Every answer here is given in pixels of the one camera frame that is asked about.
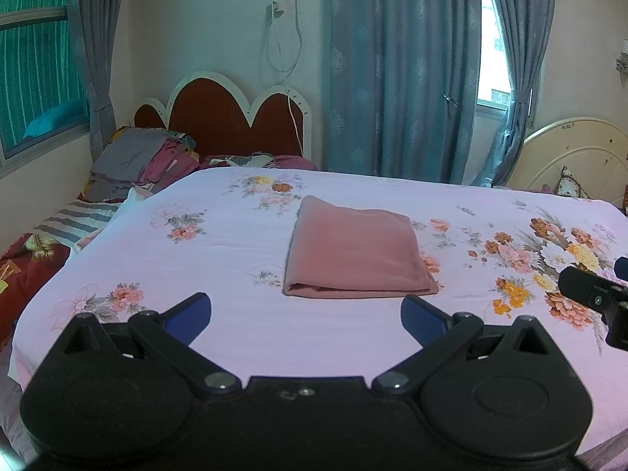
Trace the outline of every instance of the red fabric with leaf pattern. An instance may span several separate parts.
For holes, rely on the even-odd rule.
[[[24,234],[0,257],[0,349],[26,305],[69,255],[70,248],[54,239]]]

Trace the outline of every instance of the floor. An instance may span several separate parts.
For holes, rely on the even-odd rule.
[[[0,471],[21,471],[24,467],[23,460],[11,448],[9,440],[0,429]]]

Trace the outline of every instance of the brown headboard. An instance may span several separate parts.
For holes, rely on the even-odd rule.
[[[303,155],[310,159],[312,116],[305,99],[290,88],[273,86],[249,104],[242,91],[218,73],[194,73],[173,90],[167,106],[147,99],[135,112],[136,127],[163,127],[189,134],[200,155]],[[303,154],[299,141],[303,145]]]

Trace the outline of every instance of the striped mattress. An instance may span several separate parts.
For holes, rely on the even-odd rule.
[[[71,248],[82,237],[109,223],[120,206],[121,203],[89,203],[76,200],[36,226],[33,233],[52,237]]]

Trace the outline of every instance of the cream headboard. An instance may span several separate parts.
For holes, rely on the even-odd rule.
[[[621,207],[628,184],[628,135],[610,122],[589,117],[550,124],[525,140],[508,187],[555,188],[564,166],[591,198]]]

